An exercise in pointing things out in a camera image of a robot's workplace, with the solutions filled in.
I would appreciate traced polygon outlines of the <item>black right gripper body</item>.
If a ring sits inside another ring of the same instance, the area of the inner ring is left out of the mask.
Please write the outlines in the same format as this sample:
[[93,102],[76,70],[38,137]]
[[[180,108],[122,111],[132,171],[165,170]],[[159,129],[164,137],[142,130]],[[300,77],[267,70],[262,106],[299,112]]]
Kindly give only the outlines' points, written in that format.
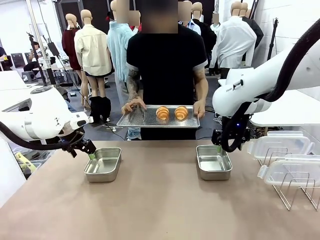
[[214,129],[212,132],[211,142],[213,145],[220,146],[222,143],[222,130]]

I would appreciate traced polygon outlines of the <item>person's right hand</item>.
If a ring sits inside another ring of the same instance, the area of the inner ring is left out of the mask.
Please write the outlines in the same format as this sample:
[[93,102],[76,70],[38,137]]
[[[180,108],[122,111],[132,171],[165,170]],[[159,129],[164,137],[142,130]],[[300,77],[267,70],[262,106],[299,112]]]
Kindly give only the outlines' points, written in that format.
[[126,103],[122,108],[121,108],[121,113],[123,115],[127,113],[131,113],[133,111],[134,107],[141,107],[143,110],[146,110],[146,104],[140,97],[133,98],[130,102]]

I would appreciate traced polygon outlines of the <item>person's left hand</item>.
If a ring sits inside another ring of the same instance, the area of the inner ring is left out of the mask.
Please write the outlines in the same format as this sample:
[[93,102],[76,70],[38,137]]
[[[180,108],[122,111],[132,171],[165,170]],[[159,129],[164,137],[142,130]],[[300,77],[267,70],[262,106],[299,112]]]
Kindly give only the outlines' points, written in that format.
[[193,114],[197,116],[199,119],[201,119],[205,115],[205,106],[206,101],[205,100],[198,100],[193,104]]

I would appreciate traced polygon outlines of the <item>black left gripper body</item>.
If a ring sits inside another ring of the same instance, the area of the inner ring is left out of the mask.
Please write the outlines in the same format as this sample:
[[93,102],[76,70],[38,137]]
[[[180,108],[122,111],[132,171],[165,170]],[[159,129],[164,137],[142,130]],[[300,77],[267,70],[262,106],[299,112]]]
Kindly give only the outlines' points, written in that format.
[[97,150],[96,146],[90,139],[84,139],[80,137],[71,143],[71,148],[74,150],[80,150],[86,154],[94,154]]

